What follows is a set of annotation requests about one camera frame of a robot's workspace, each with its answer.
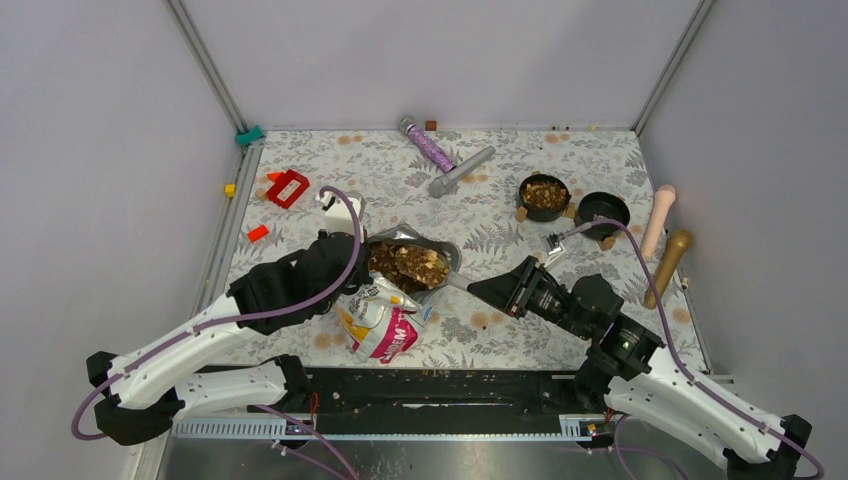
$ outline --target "black bowl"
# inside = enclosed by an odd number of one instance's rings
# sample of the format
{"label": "black bowl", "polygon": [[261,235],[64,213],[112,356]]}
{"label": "black bowl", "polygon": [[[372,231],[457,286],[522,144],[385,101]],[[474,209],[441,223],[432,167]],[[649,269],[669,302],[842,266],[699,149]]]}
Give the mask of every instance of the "black bowl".
{"label": "black bowl", "polygon": [[[552,210],[550,208],[536,208],[527,205],[524,202],[524,189],[527,188],[527,185],[531,183],[537,182],[553,182],[559,185],[559,188],[565,189],[565,203],[563,203],[563,207],[559,210]],[[533,220],[534,222],[553,222],[557,218],[562,216],[562,212],[568,207],[568,202],[571,201],[571,192],[568,191],[568,187],[565,186],[562,181],[556,177],[552,177],[550,175],[545,175],[543,173],[537,173],[535,175],[530,175],[525,178],[521,185],[518,187],[518,206],[524,207],[527,209],[527,218]]]}
{"label": "black bowl", "polygon": [[[592,192],[583,197],[583,200],[580,200],[577,215],[574,216],[574,225],[579,227],[594,220],[596,216],[618,220],[625,227],[630,223],[630,209],[627,208],[624,201],[606,192]],[[592,240],[603,242],[607,237],[615,235],[618,230],[619,228],[615,225],[595,225],[583,232],[583,235]]]}

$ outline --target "red object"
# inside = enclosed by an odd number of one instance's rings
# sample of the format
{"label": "red object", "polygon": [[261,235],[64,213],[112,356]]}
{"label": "red object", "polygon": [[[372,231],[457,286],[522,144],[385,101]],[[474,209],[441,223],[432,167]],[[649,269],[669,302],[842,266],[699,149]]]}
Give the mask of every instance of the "red object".
{"label": "red object", "polygon": [[268,190],[268,200],[283,208],[289,208],[295,200],[309,188],[309,180],[294,170],[277,177],[274,185]]}
{"label": "red object", "polygon": [[259,225],[258,227],[254,228],[253,230],[247,233],[247,238],[250,239],[250,243],[256,243],[257,241],[259,241],[260,238],[264,237],[265,235],[268,235],[268,227],[266,227],[265,225]]}

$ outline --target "floral pattern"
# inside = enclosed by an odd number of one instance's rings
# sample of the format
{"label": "floral pattern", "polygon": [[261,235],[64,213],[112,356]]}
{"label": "floral pattern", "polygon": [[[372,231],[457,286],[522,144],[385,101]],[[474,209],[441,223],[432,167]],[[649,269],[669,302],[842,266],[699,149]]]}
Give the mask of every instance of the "floral pattern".
{"label": "floral pattern", "polygon": [[[544,235],[573,227],[572,220],[518,223],[518,185],[533,171],[561,179],[579,202],[603,190],[621,196],[630,208],[630,226],[641,240],[653,203],[648,174],[631,132],[439,131],[434,140],[459,163],[492,145],[494,158],[442,198],[431,198],[427,185],[441,172],[414,145],[395,131],[269,132],[253,189],[268,188],[267,174],[294,169],[309,179],[309,189],[289,209],[251,195],[242,236],[229,269],[229,281],[251,266],[270,262],[307,247],[323,228],[314,201],[318,189],[333,185],[366,199],[363,214],[370,232],[406,222],[433,240],[450,241],[462,250],[460,272],[484,279],[511,270],[527,255],[544,256]],[[260,224],[270,233],[253,244],[246,234]],[[656,268],[663,241],[650,263]],[[601,273],[625,299],[622,311],[661,334],[655,310],[640,305],[647,288],[634,252],[619,241],[606,252],[582,236],[565,242],[566,253],[551,268],[569,288],[584,275]],[[703,370],[704,357],[692,318],[675,275],[664,298],[675,345],[683,359]],[[418,343],[389,367],[576,369],[587,342],[534,315],[513,319],[452,288],[432,298],[435,314]],[[367,366],[344,341],[334,312],[235,349],[219,363],[258,363],[283,353],[298,355],[309,366]]]}

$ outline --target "pink rolling pin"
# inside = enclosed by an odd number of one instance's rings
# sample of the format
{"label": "pink rolling pin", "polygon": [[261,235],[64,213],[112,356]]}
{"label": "pink rolling pin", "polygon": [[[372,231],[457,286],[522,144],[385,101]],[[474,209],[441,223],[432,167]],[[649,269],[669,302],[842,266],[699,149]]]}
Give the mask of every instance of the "pink rolling pin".
{"label": "pink rolling pin", "polygon": [[671,185],[663,185],[654,194],[654,209],[651,211],[651,219],[648,220],[645,236],[642,237],[642,257],[645,260],[654,256],[660,233],[665,226],[665,217],[668,215],[668,209],[674,203],[675,198],[677,198],[677,195]]}

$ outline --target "teal object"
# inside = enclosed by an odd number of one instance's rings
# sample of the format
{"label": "teal object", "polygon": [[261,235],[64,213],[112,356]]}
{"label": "teal object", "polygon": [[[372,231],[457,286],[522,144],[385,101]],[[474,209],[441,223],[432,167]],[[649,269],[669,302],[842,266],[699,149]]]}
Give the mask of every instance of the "teal object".
{"label": "teal object", "polygon": [[236,143],[238,143],[242,147],[245,147],[247,145],[250,145],[250,143],[254,140],[258,140],[264,136],[265,134],[262,133],[262,129],[259,128],[259,125],[256,125],[251,131],[236,135]]}

